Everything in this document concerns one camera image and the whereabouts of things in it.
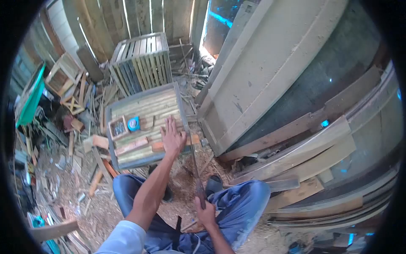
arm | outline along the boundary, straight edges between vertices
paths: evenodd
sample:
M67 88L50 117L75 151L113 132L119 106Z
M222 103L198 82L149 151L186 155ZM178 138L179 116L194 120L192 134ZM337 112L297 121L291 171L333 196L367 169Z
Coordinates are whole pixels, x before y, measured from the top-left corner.
M197 217L200 223L203 224L212 239L214 251L217 254L235 254L218 228L216 223L216 207L206 201L206 209L203 210L198 197L195 197L194 204L196 205Z
M164 197L172 164L186 143L186 133L177 132L175 119L172 116L165 119L165 130L166 133L161 127L165 156L148 179L141 185L134 198L133 209L125 218L125 220L139 225L145 231L148 230L152 218L156 214L159 204Z

light blue sleeve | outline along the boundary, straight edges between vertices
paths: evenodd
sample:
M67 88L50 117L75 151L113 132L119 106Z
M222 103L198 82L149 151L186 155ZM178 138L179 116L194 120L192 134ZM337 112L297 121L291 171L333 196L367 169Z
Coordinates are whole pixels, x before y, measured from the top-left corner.
M134 222L120 221L96 253L142 254L145 235L145 230Z

blue light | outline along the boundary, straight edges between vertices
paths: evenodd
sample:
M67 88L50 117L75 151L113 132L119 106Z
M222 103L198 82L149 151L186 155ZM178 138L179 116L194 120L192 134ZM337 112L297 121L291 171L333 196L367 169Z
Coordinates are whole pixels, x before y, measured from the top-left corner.
M326 126L328 126L330 123L328 122L328 120L324 120L323 122L322 122L322 127L326 127Z
M397 89L397 97L402 100L402 94L400 93L400 88Z
M350 237L348 238L348 245L351 245L353 240L354 240L354 234L350 234Z
M231 28L231 26L233 25L233 23L231 21L221 17L220 15L218 15L218 14L212 12L212 11L209 11L209 15L213 16L216 20L220 21L221 23L228 26L229 28Z

forearm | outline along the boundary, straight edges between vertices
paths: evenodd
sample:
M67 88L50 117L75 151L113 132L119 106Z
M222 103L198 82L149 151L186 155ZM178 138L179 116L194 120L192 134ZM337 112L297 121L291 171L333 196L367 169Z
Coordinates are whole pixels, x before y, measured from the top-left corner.
M206 230L212 239L216 254L235 254L229 243L224 238L217 224L206 226Z
M148 230L152 218L156 214L165 194L165 189L169 181L169 173L176 158L176 155L166 154L161 163L154 169L147 180L138 190L133 209L125 218L128 221Z

hand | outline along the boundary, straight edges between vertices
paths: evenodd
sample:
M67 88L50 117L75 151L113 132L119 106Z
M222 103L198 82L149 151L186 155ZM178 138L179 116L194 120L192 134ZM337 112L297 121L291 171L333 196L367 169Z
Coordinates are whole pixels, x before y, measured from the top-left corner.
M200 205L199 197L194 198L194 205L196 206L197 211L197 218L199 222L203 224L203 226L209 230L213 226L217 227L216 223L216 206L212 203L209 203L207 200L206 202L206 209L202 209Z
M164 143L165 155L176 158L182 152L186 144L186 132L176 130L176 121L172 115L165 119L165 130L161 127L162 142Z

